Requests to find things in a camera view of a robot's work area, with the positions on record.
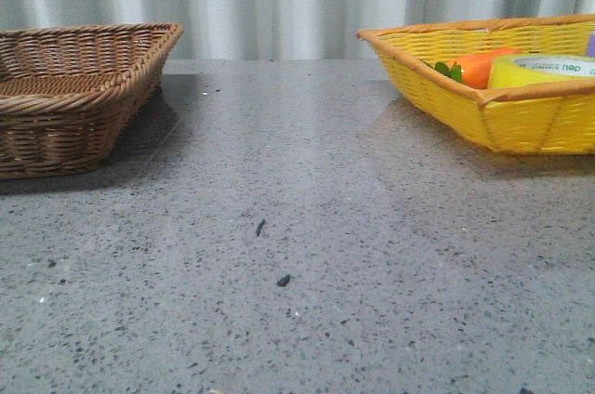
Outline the yellow tape roll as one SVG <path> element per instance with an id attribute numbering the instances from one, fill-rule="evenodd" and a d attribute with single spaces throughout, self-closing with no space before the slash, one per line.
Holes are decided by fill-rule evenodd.
<path id="1" fill-rule="evenodd" d="M 492 60 L 488 88 L 585 80 L 594 77 L 594 58 L 574 55 L 511 54 Z"/>

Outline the orange toy carrot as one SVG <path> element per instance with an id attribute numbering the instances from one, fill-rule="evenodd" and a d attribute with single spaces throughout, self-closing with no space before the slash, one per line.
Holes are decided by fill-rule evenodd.
<path id="1" fill-rule="evenodd" d="M 488 86 L 491 64 L 500 56 L 520 54 L 522 51 L 513 47 L 502 47 L 495 50 L 469 54 L 434 65 L 428 64 L 433 70 L 460 83 L 476 89 Z"/>

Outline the brown wicker basket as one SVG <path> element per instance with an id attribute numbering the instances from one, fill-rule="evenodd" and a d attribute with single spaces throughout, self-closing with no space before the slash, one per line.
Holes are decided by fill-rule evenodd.
<path id="1" fill-rule="evenodd" d="M 1 33 L 1 178 L 98 168 L 160 85 L 175 22 Z"/>

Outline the yellow wicker basket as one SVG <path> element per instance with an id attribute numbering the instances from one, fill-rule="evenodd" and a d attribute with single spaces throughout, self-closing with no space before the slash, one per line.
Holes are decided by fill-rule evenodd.
<path id="1" fill-rule="evenodd" d="M 593 32 L 593 15 L 579 14 L 437 22 L 357 35 L 377 52 L 406 99 L 461 137 L 492 151 L 592 154 L 593 80 L 476 89 L 433 66 L 500 47 L 544 56 L 580 55 Z"/>

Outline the purple object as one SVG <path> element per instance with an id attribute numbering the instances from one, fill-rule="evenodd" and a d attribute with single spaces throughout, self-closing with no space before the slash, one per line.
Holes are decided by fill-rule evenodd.
<path id="1" fill-rule="evenodd" d="M 591 58 L 595 58 L 595 33 L 592 33 L 589 36 L 588 46 L 587 46 L 587 56 Z"/>

